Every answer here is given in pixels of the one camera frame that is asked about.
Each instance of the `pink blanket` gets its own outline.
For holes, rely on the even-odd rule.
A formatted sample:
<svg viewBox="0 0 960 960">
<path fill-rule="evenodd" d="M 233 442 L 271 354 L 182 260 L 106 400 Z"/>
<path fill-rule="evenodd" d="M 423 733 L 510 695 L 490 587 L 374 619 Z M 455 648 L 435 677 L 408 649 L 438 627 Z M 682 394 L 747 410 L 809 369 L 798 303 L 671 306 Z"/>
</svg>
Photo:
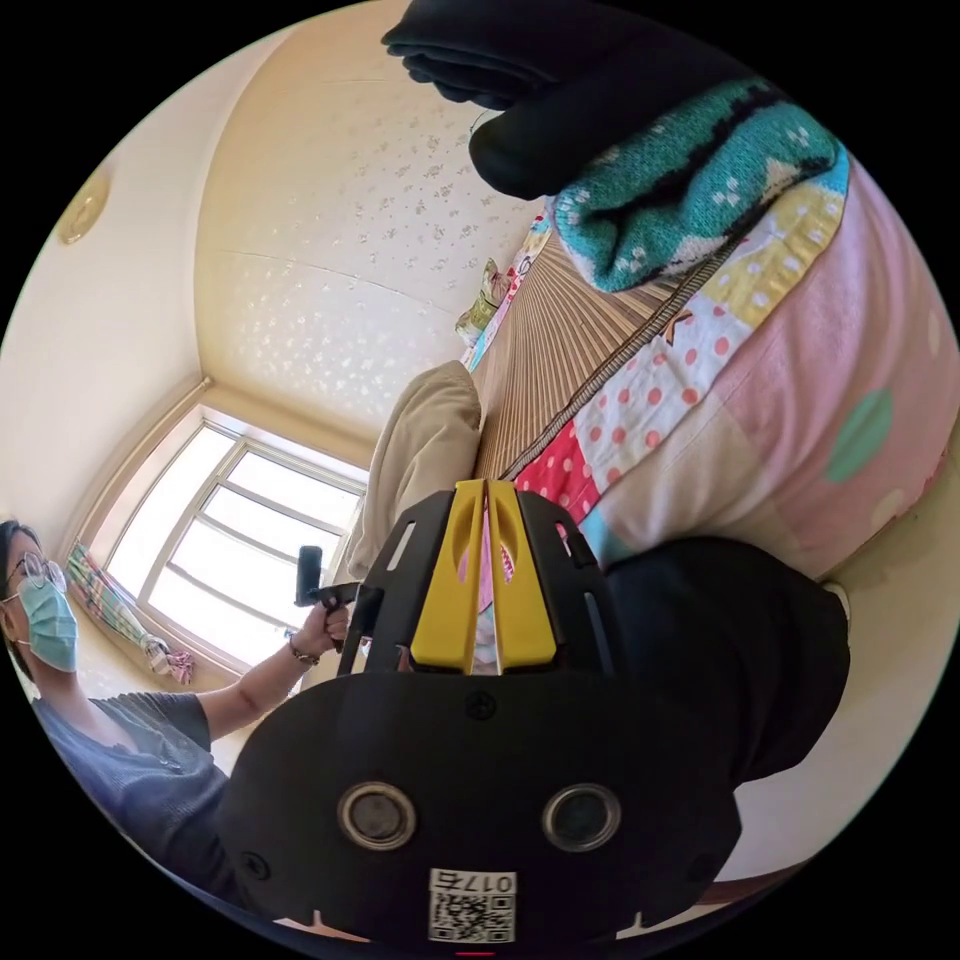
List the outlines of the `pink blanket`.
<svg viewBox="0 0 960 960">
<path fill-rule="evenodd" d="M 736 269 L 756 267 L 751 244 Z M 516 484 L 565 506 L 604 567 L 714 534 L 821 578 L 937 475 L 960 412 L 960 350 L 919 250 L 852 158 L 832 242 L 739 344 L 721 329 L 723 282 L 638 350 Z M 489 614 L 479 663 L 492 662 Z"/>
</svg>

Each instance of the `striped curtain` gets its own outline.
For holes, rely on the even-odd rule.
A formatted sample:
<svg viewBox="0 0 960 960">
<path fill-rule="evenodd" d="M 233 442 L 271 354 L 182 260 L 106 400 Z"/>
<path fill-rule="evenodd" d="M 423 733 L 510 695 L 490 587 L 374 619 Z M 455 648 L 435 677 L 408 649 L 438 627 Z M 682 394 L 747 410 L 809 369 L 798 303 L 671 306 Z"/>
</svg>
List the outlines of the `striped curtain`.
<svg viewBox="0 0 960 960">
<path fill-rule="evenodd" d="M 70 592 L 83 603 L 87 613 L 136 646 L 153 673 L 173 677 L 184 686 L 191 682 L 193 657 L 183 651 L 172 651 L 167 643 L 144 629 L 119 587 L 83 544 L 74 545 L 66 573 Z"/>
</svg>

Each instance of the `eyeglasses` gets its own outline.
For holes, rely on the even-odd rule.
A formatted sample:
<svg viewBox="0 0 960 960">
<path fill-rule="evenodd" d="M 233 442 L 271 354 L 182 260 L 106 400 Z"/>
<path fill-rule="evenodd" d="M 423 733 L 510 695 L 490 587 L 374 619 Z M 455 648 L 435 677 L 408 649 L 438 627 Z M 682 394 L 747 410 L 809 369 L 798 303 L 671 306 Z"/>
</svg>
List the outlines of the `eyeglasses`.
<svg viewBox="0 0 960 960">
<path fill-rule="evenodd" d="M 42 587 L 49 580 L 61 593 L 66 592 L 67 579 L 64 577 L 63 571 L 52 560 L 44 560 L 37 553 L 25 553 L 13 569 L 14 572 L 22 570 L 24 580 L 31 586 Z M 9 583 L 10 577 L 7 578 L 4 587 Z M 6 600 L 0 600 L 0 603 L 7 603 L 12 599 L 13 597 L 7 597 Z"/>
</svg>

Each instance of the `teal knitted blanket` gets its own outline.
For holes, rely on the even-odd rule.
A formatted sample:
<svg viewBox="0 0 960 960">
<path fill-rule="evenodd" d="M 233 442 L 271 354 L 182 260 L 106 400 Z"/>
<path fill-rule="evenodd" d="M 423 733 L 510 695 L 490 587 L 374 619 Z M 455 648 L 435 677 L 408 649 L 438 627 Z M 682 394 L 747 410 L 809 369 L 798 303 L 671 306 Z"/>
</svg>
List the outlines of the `teal knitted blanket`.
<svg viewBox="0 0 960 960">
<path fill-rule="evenodd" d="M 616 293 L 709 259 L 840 149 L 766 81 L 737 81 L 607 150 L 547 216 L 587 282 Z"/>
</svg>

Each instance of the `face mask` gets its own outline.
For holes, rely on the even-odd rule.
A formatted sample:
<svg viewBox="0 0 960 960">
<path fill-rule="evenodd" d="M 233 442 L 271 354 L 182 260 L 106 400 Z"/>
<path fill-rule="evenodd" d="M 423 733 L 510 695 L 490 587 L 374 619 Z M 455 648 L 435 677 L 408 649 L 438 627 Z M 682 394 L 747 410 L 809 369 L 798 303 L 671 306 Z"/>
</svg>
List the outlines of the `face mask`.
<svg viewBox="0 0 960 960">
<path fill-rule="evenodd" d="M 28 580 L 17 587 L 30 625 L 30 649 L 44 663 L 64 673 L 77 671 L 77 618 L 67 598 L 49 580 L 39 587 Z"/>
</svg>

